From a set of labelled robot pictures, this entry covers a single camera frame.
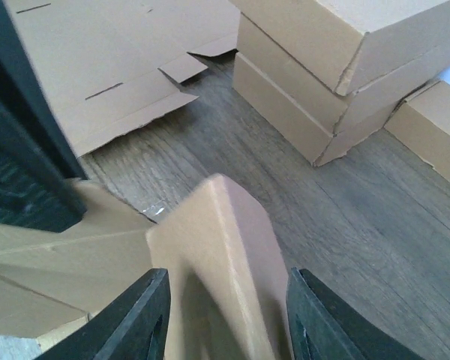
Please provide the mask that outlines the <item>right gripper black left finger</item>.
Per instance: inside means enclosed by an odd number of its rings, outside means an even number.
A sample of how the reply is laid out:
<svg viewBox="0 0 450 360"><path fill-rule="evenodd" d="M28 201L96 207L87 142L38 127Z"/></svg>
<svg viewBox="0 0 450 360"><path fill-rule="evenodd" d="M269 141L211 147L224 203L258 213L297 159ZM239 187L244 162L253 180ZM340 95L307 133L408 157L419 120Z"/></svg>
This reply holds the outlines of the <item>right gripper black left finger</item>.
<svg viewBox="0 0 450 360"><path fill-rule="evenodd" d="M169 273L165 268L153 268L38 358L162 359L170 305Z"/></svg>

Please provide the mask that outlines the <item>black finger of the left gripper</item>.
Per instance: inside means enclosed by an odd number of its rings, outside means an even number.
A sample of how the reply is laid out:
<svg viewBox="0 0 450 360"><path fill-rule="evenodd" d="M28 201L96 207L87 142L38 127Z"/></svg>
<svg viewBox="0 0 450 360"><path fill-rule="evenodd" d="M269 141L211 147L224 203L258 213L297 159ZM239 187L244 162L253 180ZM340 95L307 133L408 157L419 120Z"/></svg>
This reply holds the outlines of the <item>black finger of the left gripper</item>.
<svg viewBox="0 0 450 360"><path fill-rule="evenodd" d="M86 213L69 179L85 178L0 1L0 224L65 231Z"/></svg>

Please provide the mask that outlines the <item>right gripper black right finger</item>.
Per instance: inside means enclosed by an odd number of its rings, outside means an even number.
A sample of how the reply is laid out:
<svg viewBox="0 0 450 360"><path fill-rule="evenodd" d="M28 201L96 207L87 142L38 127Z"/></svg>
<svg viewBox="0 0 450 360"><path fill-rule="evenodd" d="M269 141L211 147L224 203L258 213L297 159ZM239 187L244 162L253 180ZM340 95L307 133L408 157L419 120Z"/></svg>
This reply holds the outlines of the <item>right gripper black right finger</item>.
<svg viewBox="0 0 450 360"><path fill-rule="evenodd" d="M286 309L294 359L420 359L306 268L292 268Z"/></svg>

